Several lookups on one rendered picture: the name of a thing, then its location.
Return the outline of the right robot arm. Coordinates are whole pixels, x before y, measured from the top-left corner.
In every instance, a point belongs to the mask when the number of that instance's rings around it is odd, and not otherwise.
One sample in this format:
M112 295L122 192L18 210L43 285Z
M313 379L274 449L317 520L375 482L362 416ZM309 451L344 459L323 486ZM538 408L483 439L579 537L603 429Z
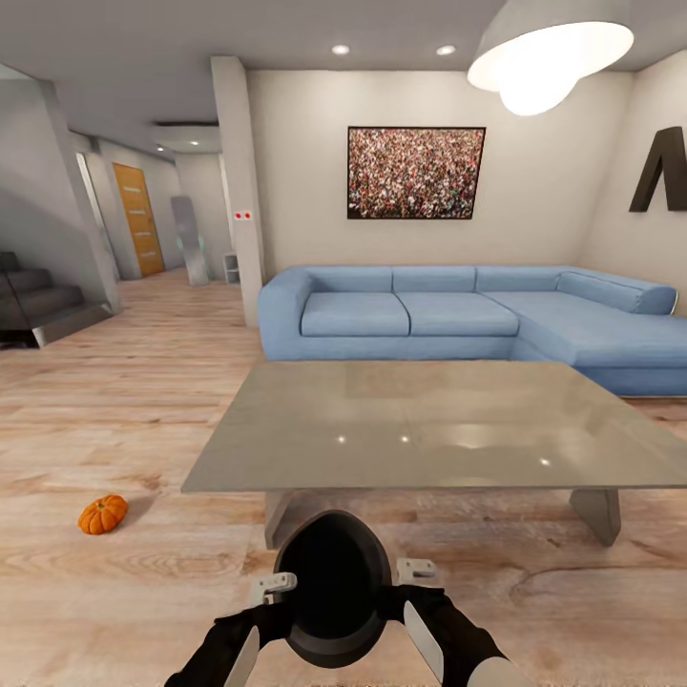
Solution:
M456 609L440 586L414 585L435 577L427 558L398 558L396 585L370 594L379 619L401 621L442 687L537 687L496 647L492 636Z

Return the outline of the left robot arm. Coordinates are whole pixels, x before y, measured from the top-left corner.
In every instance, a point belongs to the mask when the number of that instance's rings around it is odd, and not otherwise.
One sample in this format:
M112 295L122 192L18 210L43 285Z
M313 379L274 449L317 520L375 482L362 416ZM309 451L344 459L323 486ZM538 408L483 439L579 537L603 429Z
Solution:
M251 610L217 617L181 673L174 673L163 687L244 687L260 648L269 641L287 638L295 624L297 607L290 602L269 604L269 594L295 590L295 573L281 572L255 578Z

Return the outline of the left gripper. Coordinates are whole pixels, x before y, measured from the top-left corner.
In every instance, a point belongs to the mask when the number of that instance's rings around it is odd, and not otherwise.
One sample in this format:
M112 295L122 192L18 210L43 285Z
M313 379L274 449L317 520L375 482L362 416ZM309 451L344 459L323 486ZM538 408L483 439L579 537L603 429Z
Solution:
M290 602L274 602L265 606L251 608L262 616L265 625L265 637L261 647L263 648L269 641L280 638L287 638L292 633L291 625L295 624L297 607L290 607Z

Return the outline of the pumpkin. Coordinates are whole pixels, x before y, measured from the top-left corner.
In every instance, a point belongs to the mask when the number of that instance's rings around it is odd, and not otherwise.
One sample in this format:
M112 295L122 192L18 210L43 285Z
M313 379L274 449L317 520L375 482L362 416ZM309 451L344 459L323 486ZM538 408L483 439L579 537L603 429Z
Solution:
M89 535L101 535L118 526L128 509L129 504L119 495L106 495L83 510L78 525Z

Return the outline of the cauldron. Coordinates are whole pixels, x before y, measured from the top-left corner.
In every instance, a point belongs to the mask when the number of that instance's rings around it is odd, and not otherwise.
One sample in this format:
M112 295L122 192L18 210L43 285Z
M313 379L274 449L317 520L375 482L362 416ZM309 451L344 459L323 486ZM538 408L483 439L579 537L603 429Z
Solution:
M371 608L377 585L392 585L385 547L356 516L328 510L304 522L283 543L274 573L297 575L295 590L275 593L274 602L297 607L285 640L308 663L341 669L366 656L386 619Z

